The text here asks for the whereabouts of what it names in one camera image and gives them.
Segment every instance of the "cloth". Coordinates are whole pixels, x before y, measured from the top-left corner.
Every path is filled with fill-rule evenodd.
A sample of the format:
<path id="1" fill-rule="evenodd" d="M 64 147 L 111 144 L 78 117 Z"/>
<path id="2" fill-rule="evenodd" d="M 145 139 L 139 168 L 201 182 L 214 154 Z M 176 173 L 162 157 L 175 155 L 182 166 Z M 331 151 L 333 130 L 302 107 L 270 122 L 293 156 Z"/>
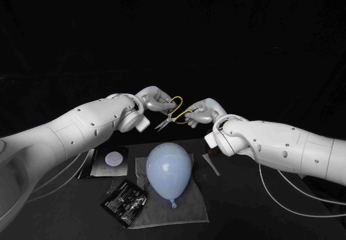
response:
<path id="1" fill-rule="evenodd" d="M 172 202 L 156 192 L 147 178 L 147 157 L 136 158 L 137 185 L 147 192 L 146 205 L 129 229 L 142 229 L 172 224 L 209 223 L 207 204 L 199 187 L 191 175 L 181 197 Z"/>

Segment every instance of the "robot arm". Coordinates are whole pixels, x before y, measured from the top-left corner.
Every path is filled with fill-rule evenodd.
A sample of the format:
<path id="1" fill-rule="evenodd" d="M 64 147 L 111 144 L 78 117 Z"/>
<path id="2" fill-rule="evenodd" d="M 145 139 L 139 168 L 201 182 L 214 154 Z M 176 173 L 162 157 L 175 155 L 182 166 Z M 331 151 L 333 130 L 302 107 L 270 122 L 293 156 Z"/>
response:
<path id="1" fill-rule="evenodd" d="M 169 101 L 156 86 L 137 95 L 117 93 L 78 106 L 49 123 L 0 138 L 0 231 L 46 172 L 106 142 L 116 130 L 124 133 L 136 127 L 142 132 L 150 125 L 145 109 L 172 109 L 176 104 Z"/>
<path id="2" fill-rule="evenodd" d="M 186 113 L 199 121 L 201 113 Z M 221 116 L 205 136 L 227 156 L 248 155 L 277 170 L 315 176 L 346 186 L 346 141 L 323 137 L 287 124 Z"/>

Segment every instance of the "light blue balloon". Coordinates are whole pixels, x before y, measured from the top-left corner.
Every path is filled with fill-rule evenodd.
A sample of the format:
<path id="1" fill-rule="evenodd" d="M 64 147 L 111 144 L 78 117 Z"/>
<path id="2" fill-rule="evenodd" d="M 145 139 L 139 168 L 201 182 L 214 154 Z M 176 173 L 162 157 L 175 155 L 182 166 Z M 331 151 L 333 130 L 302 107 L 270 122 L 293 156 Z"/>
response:
<path id="1" fill-rule="evenodd" d="M 192 160 L 183 147 L 166 142 L 152 150 L 146 161 L 146 175 L 153 189 L 160 196 L 170 200 L 182 195 L 192 175 Z"/>

